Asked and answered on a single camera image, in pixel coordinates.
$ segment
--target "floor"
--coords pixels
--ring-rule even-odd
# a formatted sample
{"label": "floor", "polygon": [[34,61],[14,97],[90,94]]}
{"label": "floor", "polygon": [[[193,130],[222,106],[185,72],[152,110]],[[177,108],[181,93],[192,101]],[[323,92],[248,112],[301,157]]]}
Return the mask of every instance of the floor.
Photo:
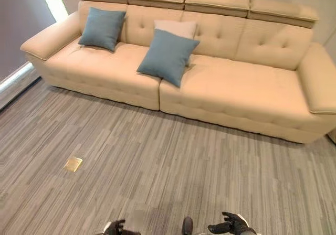
{"label": "floor", "polygon": [[[0,234],[195,231],[241,213],[263,235],[335,234],[336,147],[301,145],[47,86],[0,113]],[[75,172],[68,158],[83,159]]]}

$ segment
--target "small card on floor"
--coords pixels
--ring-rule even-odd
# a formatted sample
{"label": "small card on floor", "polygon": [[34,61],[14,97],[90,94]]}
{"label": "small card on floor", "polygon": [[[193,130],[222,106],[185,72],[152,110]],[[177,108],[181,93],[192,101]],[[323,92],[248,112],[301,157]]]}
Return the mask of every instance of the small card on floor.
{"label": "small card on floor", "polygon": [[68,159],[68,161],[65,164],[64,168],[66,170],[69,170],[69,171],[72,171],[72,172],[76,172],[77,168],[79,167],[79,165],[82,162],[83,162],[83,160],[81,158],[72,157],[72,158]]}

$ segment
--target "baseboard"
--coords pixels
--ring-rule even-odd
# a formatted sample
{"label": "baseboard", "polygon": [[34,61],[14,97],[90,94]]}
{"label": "baseboard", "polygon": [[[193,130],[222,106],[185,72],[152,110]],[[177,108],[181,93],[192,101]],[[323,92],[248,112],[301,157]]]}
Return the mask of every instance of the baseboard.
{"label": "baseboard", "polygon": [[39,78],[32,63],[27,62],[0,83],[0,110]]}

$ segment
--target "wall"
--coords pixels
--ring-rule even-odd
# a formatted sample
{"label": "wall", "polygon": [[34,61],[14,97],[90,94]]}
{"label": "wall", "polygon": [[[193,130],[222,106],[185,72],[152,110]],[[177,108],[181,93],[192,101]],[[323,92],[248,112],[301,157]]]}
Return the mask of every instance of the wall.
{"label": "wall", "polygon": [[45,0],[0,0],[0,81],[26,62],[21,44],[55,22]]}
{"label": "wall", "polygon": [[327,49],[327,52],[329,52],[331,58],[336,64],[336,29],[326,42],[325,48]]}

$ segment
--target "tufted backrest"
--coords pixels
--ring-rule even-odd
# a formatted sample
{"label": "tufted backrest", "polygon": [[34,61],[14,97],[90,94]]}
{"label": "tufted backrest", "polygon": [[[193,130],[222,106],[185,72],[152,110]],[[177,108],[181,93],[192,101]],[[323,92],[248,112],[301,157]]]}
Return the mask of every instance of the tufted backrest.
{"label": "tufted backrest", "polygon": [[180,21],[182,10],[129,5],[126,12],[126,41],[149,46],[154,38],[154,20]]}
{"label": "tufted backrest", "polygon": [[134,0],[136,5],[125,4],[125,0],[108,1],[118,3],[79,3],[82,31],[90,7],[126,11],[119,40],[147,47],[154,37],[154,20],[195,21],[194,39],[200,44],[194,54],[288,70],[296,69],[308,49],[312,38],[309,28],[317,20],[317,15],[308,8],[279,2],[269,5],[270,2],[260,0],[254,0],[252,8],[249,0],[185,0],[185,9],[192,11],[180,10],[184,0],[141,0],[144,5],[139,0]]}
{"label": "tufted backrest", "polygon": [[311,38],[308,28],[246,19],[235,60],[295,70]]}
{"label": "tufted backrest", "polygon": [[245,24],[244,18],[185,11],[182,21],[197,22],[194,39],[200,43],[194,54],[234,58]]}

